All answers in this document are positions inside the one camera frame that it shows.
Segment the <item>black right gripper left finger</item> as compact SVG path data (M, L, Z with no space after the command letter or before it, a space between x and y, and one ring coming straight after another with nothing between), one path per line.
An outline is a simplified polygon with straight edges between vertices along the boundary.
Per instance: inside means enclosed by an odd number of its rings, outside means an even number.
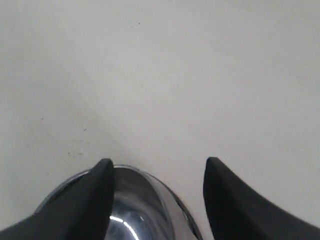
M114 165L100 160L48 206L0 232L2 240L103 240L114 202Z

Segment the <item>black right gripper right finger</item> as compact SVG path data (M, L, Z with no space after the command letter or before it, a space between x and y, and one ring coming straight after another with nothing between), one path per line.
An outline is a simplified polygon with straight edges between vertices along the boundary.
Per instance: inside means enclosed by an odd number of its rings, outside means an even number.
M276 206L219 158L206 161L203 199L216 240L318 240L320 229Z

